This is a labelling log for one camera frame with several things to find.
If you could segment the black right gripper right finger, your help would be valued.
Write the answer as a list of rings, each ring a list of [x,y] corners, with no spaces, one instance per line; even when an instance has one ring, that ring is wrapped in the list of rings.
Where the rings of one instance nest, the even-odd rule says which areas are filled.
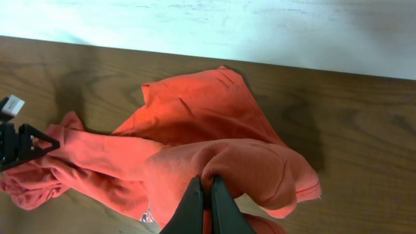
[[[211,210],[214,234],[255,234],[218,176],[211,188]]]

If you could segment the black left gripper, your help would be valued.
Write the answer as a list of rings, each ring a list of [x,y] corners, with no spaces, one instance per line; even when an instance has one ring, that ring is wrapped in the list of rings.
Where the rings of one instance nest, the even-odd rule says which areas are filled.
[[[1,113],[1,171],[5,171],[16,158],[17,136],[13,123],[14,117]],[[29,124],[19,127],[19,153],[21,161],[31,161],[60,148],[60,142],[44,134]]]

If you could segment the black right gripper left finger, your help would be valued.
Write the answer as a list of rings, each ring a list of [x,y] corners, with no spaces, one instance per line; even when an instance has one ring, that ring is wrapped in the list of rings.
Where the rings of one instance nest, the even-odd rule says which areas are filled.
[[[173,217],[160,234],[202,234],[203,191],[200,178],[190,180]]]

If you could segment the red orange t-shirt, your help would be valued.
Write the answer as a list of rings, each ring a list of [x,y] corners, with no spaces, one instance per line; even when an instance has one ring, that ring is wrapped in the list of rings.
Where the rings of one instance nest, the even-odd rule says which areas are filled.
[[[125,216],[165,226],[190,180],[210,191],[215,176],[233,198],[247,195],[268,213],[246,221],[257,233],[321,193],[303,156],[273,130],[243,78],[225,67],[142,86],[144,105],[113,134],[85,131],[69,112],[47,134],[60,148],[7,170],[1,190],[33,210],[69,189]]]

